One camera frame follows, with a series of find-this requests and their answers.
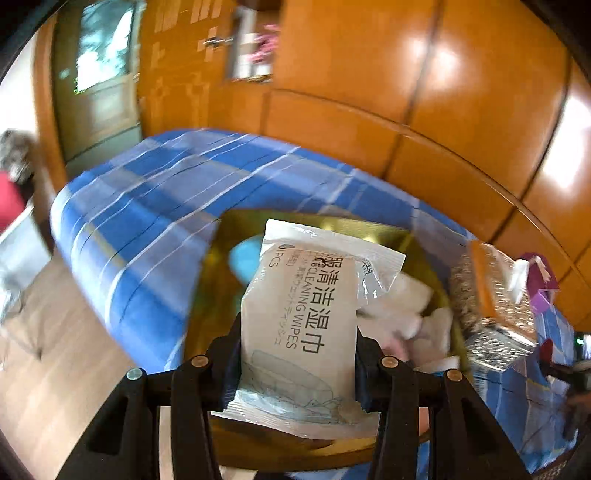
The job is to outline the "purple tissue box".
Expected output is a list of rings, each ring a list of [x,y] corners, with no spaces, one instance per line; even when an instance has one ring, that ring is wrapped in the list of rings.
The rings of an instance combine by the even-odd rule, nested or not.
[[[526,252],[521,259],[529,263],[527,291],[530,306],[535,314],[543,314],[554,305],[559,292],[558,281],[544,255]]]

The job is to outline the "wooden wardrobe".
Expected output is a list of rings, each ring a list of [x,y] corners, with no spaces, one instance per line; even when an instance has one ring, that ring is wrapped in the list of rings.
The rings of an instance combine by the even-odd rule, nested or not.
[[[544,255],[557,307],[590,325],[590,83],[519,1],[269,1],[262,81],[228,73],[235,1],[150,1],[142,131],[212,127],[327,154],[517,257]]]

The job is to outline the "white mesh cloth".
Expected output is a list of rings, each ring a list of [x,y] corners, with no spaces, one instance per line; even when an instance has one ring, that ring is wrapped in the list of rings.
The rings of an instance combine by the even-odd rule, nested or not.
[[[388,343],[391,337],[409,340],[419,332],[433,296],[433,289],[407,275],[398,274],[391,289],[356,312],[358,327],[365,337]]]

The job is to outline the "pink blue folded towel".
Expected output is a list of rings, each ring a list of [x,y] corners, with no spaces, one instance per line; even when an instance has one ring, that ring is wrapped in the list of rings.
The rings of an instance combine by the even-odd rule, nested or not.
[[[410,360],[409,350],[404,339],[386,334],[378,340],[378,343],[386,356],[396,357],[403,362]]]

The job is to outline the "gold metal tray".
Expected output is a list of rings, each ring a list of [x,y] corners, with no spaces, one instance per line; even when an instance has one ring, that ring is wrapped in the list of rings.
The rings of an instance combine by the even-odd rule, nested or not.
[[[263,236],[269,219],[363,238],[399,251],[406,256],[401,272],[434,291],[422,317],[430,316],[438,308],[451,309],[448,295],[417,235],[409,229],[325,215],[235,209],[221,216],[211,247],[201,265],[185,342],[187,357],[206,353],[214,339],[228,334],[236,318],[242,325],[240,304],[247,286],[240,284],[232,274],[228,254],[239,242],[252,236]],[[410,343],[413,338],[405,340],[411,360]],[[448,356],[423,365],[414,364],[424,372],[466,366],[464,340],[454,318]],[[335,469],[367,462],[374,453],[377,431],[363,438],[310,439],[226,419],[221,415],[223,411],[212,414],[212,438],[216,459],[224,466],[278,472]]]

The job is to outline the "grey patterned cloth pile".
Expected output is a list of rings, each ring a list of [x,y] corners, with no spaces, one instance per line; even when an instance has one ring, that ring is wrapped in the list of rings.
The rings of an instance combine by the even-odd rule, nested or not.
[[[30,160],[31,142],[22,132],[6,130],[0,138],[0,168],[9,180],[24,185],[33,176]]]

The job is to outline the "white tissue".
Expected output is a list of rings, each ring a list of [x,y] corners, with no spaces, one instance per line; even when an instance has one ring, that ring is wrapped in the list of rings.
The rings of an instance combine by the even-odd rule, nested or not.
[[[515,260],[509,271],[507,293],[511,301],[517,305],[521,302],[527,287],[529,275],[529,261],[525,259]]]

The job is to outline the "white cleaning wipes pack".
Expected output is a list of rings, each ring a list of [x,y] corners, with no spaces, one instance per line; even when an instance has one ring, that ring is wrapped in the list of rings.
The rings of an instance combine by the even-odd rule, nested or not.
[[[242,376],[226,419],[298,437],[369,437],[356,401],[358,311],[388,294],[405,254],[363,238],[266,221],[242,296]]]

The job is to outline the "ornate silver tissue box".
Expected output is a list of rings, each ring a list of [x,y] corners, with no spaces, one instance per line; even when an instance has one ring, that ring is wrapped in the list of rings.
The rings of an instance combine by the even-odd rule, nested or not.
[[[483,369],[503,372],[538,344],[527,287],[517,305],[507,293],[514,261],[496,247],[472,240],[452,269],[451,301],[467,356]]]

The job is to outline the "blue plaid bedsheet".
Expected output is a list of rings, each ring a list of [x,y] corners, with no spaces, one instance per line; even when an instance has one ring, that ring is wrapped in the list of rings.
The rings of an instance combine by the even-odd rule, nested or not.
[[[146,372],[177,368],[201,265],[231,210],[272,210],[355,219],[409,229],[450,293],[452,269],[472,232],[427,203],[348,164],[263,136],[209,129],[143,140],[86,171],[57,195],[51,229],[61,255],[109,334]],[[468,361],[470,381],[529,473],[575,447],[564,435],[566,385],[545,377],[539,348],[573,359],[572,327],[556,310],[535,314],[538,344],[503,372]],[[446,371],[418,372],[441,376]],[[370,460],[284,472],[365,479]]]

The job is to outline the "white knit glove blue band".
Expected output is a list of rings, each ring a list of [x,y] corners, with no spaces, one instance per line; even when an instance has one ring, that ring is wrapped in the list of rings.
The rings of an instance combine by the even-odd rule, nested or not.
[[[423,365],[448,356],[451,345],[453,312],[449,307],[438,308],[422,320],[418,334],[411,340],[411,358]]]

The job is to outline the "wooden door with glass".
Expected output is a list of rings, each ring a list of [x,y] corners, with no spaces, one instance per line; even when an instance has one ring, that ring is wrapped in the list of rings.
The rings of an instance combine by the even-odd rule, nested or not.
[[[136,98],[143,1],[68,1],[52,45],[55,116],[64,161],[110,158],[140,138]]]

